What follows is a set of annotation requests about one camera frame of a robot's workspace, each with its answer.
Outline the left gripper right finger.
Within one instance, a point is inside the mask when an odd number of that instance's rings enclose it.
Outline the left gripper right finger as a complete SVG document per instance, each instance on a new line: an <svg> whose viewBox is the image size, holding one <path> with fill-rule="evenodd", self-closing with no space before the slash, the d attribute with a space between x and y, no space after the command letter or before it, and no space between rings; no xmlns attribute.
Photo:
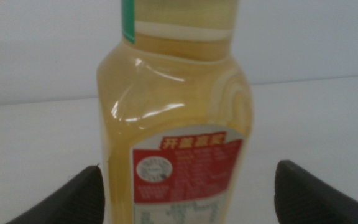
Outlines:
<svg viewBox="0 0 358 224"><path fill-rule="evenodd" d="M290 160L275 172L275 213L286 224L358 224L358 201Z"/></svg>

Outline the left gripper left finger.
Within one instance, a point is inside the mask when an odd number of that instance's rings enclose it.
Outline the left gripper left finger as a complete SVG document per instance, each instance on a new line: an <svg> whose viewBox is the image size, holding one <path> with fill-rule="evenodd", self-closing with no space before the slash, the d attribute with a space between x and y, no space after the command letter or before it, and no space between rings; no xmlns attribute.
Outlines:
<svg viewBox="0 0 358 224"><path fill-rule="evenodd" d="M104 206L101 170L88 166L8 224L102 224Z"/></svg>

